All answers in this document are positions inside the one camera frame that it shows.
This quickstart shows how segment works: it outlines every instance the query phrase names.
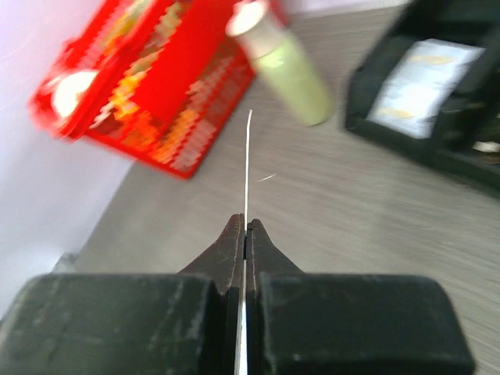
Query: thin white stick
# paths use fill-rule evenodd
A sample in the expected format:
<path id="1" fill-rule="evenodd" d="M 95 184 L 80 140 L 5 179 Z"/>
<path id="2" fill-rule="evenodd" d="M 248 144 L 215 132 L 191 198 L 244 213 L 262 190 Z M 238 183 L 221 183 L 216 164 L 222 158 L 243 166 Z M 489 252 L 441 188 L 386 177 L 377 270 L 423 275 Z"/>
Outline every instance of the thin white stick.
<path id="1" fill-rule="evenodd" d="M 245 233 L 247 233 L 248 226 L 248 160 L 250 155 L 250 121 L 252 121 L 252 110 L 248 113 L 247 121 L 247 147 L 246 147 L 246 161 L 245 161 Z"/>

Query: red plastic basket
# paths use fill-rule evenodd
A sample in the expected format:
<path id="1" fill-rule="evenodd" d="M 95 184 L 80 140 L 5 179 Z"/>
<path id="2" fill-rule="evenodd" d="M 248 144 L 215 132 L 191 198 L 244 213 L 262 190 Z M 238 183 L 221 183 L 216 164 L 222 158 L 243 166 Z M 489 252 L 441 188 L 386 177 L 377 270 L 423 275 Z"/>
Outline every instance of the red plastic basket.
<path id="1" fill-rule="evenodd" d="M 132 1 L 106 0 L 35 91 L 29 103 L 33 121 L 55 137 L 90 138 L 188 179 L 254 77 L 242 50 L 225 35 L 235 2 L 152 1 L 109 53 L 104 40 Z M 134 75 L 173 7 L 180 24 L 149 68 Z M 278 1 L 273 9 L 286 23 Z M 81 70 L 98 74 L 62 118 L 52 105 L 55 88 L 61 77 Z"/>

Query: black plastic container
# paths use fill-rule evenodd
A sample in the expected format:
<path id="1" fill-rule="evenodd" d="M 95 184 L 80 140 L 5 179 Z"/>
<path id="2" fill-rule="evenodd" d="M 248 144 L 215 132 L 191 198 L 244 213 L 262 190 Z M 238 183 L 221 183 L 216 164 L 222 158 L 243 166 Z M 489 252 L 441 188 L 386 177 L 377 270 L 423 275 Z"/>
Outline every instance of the black plastic container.
<path id="1" fill-rule="evenodd" d="M 413 138 L 367 120 L 382 85 L 405 53 L 414 43 L 431 38 L 485 50 L 444 100 L 430 137 Z M 457 145 L 465 144 L 466 138 L 477 130 L 475 123 L 489 116 L 487 113 L 495 100 L 500 102 L 500 93 L 495 87 L 499 67 L 499 0 L 414 0 L 353 73 L 345 127 L 419 163 L 489 181 L 491 166 L 482 166 L 485 175 L 461 170 L 476 166 L 474 161 L 471 164 L 459 161 L 463 155 L 457 151 Z"/>

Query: gray wooden table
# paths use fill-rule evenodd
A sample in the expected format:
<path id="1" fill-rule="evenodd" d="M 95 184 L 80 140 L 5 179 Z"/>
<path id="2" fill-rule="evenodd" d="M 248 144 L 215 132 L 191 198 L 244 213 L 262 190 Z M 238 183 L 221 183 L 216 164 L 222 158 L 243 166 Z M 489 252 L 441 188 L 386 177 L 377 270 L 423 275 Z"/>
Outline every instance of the gray wooden table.
<path id="1" fill-rule="evenodd" d="M 177 272 L 204 250 L 231 214 L 243 212 L 253 109 L 249 215 L 276 245 L 309 272 L 434 277 L 459 310 L 479 374 L 500 373 L 499 202 L 341 129 L 348 73 L 394 14 L 295 22 L 337 92 L 337 115 L 301 127 L 255 83 L 194 179 L 131 170 L 76 269 Z"/>

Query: cylindrical container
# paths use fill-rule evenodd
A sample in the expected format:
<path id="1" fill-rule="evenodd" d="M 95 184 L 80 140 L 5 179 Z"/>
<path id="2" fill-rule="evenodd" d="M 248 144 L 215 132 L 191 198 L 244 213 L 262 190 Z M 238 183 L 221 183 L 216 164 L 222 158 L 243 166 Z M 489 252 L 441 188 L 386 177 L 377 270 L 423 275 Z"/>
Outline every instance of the cylindrical container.
<path id="1" fill-rule="evenodd" d="M 226 34 L 236 38 L 252 68 L 301 122 L 317 125 L 332 115 L 333 95 L 267 0 L 237 3 Z"/>

